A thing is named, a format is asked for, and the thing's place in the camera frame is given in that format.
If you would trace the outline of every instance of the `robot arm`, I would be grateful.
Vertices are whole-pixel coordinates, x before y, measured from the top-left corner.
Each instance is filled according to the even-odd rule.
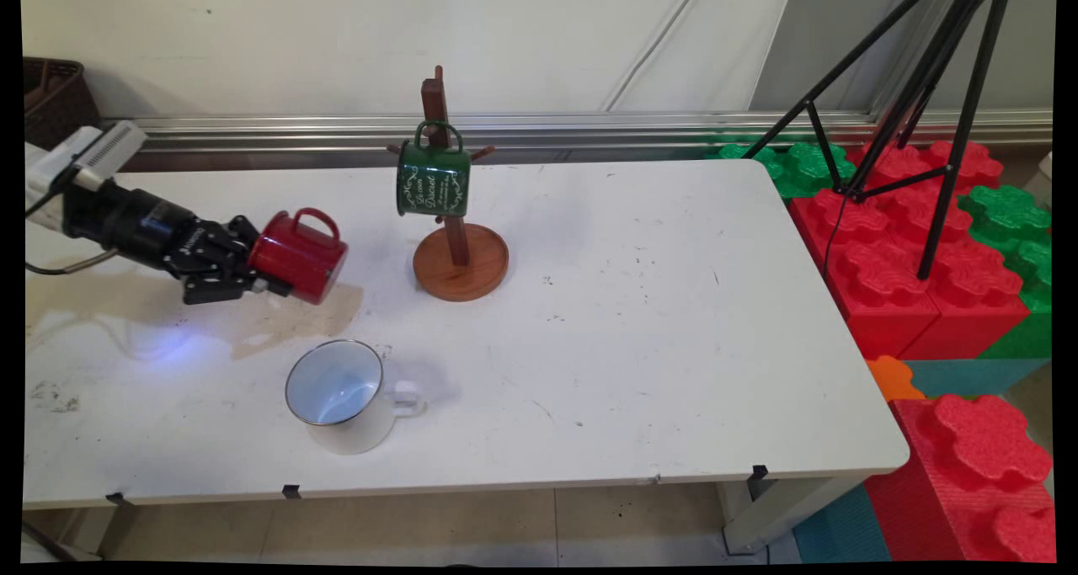
[[[27,262],[27,270],[69,274],[120,255],[180,279],[189,304],[239,299],[248,290],[288,296],[289,282],[249,264],[260,234],[244,216],[227,224],[207,221],[116,184],[112,176],[143,141],[141,129],[123,121],[105,134],[84,126],[47,153],[26,145],[26,218],[106,249],[69,268],[43,270]]]

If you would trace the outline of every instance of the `mug handle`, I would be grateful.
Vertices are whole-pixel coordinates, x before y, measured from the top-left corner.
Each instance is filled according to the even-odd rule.
[[[415,127],[415,145],[416,145],[417,148],[419,148],[420,150],[424,150],[423,140],[420,139],[420,137],[423,137],[423,127],[430,126],[430,125],[441,126],[441,127],[445,127],[445,128],[452,131],[453,132],[453,136],[457,138],[457,151],[454,152],[454,153],[459,154],[459,153],[461,153],[461,152],[465,151],[465,139],[464,139],[464,137],[460,137],[460,132],[458,132],[456,129],[456,127],[454,127],[452,124],[450,124],[450,123],[447,123],[445,121],[423,121],[423,122],[420,122],[419,126]]]
[[[427,399],[419,394],[419,387],[410,381],[399,381],[389,392],[393,401],[393,417],[415,417],[427,410]]]
[[[337,231],[336,223],[333,222],[333,219],[330,218],[330,216],[323,214],[322,211],[314,207],[304,207],[295,211],[295,218],[292,219],[293,234],[296,234],[295,229],[300,225],[300,218],[303,217],[304,215],[309,215],[310,217],[316,218],[320,222],[324,223],[327,227],[329,227],[330,231],[333,232],[333,242],[334,243],[341,242],[341,233]]]

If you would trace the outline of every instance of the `red mug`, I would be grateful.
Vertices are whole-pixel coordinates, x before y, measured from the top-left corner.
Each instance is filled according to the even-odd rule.
[[[318,218],[333,236],[300,223],[304,215]],[[348,245],[330,216],[317,208],[301,208],[294,218],[282,210],[270,220],[247,264],[292,285],[292,296],[317,305],[333,287],[347,254]]]

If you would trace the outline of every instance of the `white table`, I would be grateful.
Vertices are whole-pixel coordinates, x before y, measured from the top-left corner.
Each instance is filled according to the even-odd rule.
[[[505,283],[450,303],[412,252],[395,169],[121,174],[208,218],[315,206],[350,252],[327,302],[183,305],[115,258],[26,277],[24,508],[779,479],[727,528],[756,549],[909,450],[768,174],[751,161],[480,166],[468,220]],[[27,223],[27,257],[99,252]],[[374,345],[423,416],[334,455],[289,413],[292,364]]]

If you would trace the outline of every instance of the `white mug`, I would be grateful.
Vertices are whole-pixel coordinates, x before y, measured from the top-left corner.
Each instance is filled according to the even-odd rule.
[[[427,402],[415,384],[385,388],[382,358],[355,340],[323,343],[304,354],[288,373],[285,401],[307,424],[319,444],[340,455],[376,447],[397,417],[423,413]]]

